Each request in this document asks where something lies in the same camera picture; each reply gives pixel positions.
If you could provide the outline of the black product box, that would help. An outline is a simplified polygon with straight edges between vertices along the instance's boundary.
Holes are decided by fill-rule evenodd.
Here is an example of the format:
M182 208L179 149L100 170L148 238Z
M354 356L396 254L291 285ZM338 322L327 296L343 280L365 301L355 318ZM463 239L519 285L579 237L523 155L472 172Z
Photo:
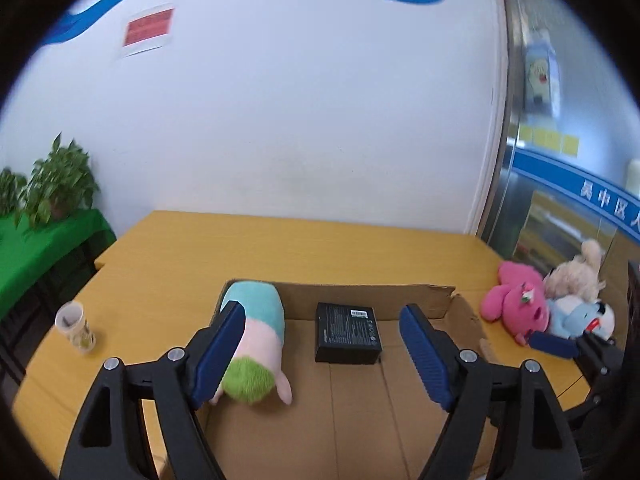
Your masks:
M373 365L382 351L378 321L372 308L317 304L314 344L317 363Z

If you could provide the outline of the blue white plush toy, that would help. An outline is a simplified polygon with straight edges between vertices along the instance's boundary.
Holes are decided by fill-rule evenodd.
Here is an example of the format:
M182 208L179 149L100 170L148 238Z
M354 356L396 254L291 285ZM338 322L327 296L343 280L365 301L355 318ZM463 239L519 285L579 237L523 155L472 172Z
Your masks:
M563 339L593 333L604 340L609 340L615 330L615 314L613 309L600 299L585 302L582 297L568 295L548 299L550 321L547 332Z

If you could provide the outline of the beige plush toy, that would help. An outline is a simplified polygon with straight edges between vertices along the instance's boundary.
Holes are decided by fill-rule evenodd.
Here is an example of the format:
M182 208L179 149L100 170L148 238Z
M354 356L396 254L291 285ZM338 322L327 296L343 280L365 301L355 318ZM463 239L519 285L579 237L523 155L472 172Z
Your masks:
M556 266L544 278L544 292L548 299L577 296L592 304L605 288L600 280L603 252L596 240L585 240L580 254Z

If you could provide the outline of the pink plush toy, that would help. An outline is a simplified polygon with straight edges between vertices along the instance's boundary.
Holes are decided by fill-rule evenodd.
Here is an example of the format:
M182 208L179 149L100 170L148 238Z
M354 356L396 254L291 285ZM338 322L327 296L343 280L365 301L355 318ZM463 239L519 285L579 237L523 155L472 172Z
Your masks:
M480 302L480 316L487 322L501 321L513 339L526 346L532 333L543 333L549 325L544 279L532 266L503 261L498 282Z

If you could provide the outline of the paper cup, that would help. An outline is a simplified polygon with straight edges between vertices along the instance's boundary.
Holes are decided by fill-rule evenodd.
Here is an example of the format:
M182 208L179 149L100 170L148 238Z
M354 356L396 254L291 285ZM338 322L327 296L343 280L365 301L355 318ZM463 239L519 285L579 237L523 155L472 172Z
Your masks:
M80 353L86 354L96 345L96 335L89 326L84 306L78 301L66 302L58 309L54 327Z

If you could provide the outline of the cardboard box tray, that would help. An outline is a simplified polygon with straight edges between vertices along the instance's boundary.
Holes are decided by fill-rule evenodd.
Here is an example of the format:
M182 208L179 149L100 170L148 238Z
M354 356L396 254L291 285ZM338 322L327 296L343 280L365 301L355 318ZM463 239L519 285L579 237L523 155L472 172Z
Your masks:
M415 479L446 422L404 343L398 316L416 304L460 348L487 342L480 319L449 286L277 284L286 319L283 369L293 402L275 393L247 406L222 398L196 414L229 479ZM382 354L374 365L314 359L320 302L373 309Z

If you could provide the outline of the green pink teal plush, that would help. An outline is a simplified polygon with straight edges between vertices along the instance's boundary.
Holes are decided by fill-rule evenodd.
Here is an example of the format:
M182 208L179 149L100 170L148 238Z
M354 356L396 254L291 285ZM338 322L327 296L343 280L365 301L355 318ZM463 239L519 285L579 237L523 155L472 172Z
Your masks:
M210 404L223 396L256 404L276 390L291 405L291 384L282 370L285 336L284 307L276 286L264 282L237 281L222 297L220 310L240 304L245 311L244 333Z

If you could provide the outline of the green cloth side table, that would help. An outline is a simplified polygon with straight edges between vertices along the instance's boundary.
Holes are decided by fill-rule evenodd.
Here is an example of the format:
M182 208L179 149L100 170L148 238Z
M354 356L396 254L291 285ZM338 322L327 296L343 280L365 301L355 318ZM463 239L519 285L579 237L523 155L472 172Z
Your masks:
M116 240L111 226L97 209L76 211L64 220L32 229L23 218L1 218L1 317L55 263L93 237L110 246Z

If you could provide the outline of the small potted green plant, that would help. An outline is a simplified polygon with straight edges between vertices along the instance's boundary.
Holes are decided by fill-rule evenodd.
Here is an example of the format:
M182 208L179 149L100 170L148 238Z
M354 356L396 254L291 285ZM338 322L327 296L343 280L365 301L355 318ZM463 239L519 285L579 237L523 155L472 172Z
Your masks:
M20 204L21 192L27 185L24 174L14 172L10 167L4 167L0 174L0 216L13 214Z

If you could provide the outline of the large potted green plant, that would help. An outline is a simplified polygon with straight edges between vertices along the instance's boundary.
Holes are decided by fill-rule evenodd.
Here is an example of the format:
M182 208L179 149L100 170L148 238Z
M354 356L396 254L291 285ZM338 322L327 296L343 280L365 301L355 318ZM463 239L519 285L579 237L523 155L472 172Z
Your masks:
M25 220L31 229L91 209L100 187L89 154L74 140L64 144L62 133L52 141L46 158L38 158L17 197L14 224Z

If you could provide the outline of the cartoon door sticker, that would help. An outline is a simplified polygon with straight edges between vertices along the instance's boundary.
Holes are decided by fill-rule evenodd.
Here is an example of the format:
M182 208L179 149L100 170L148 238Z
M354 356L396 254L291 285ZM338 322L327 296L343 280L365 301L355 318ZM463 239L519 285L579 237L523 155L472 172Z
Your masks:
M524 110L551 118L560 116L560 70L555 50L538 39L524 53Z

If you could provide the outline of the red wall sign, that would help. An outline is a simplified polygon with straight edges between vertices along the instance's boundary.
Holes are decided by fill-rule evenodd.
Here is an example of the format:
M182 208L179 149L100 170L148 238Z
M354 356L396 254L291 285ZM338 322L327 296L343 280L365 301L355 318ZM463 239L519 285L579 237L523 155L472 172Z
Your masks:
M125 27L120 54L133 56L169 44L174 17L173 6L159 6L134 16Z

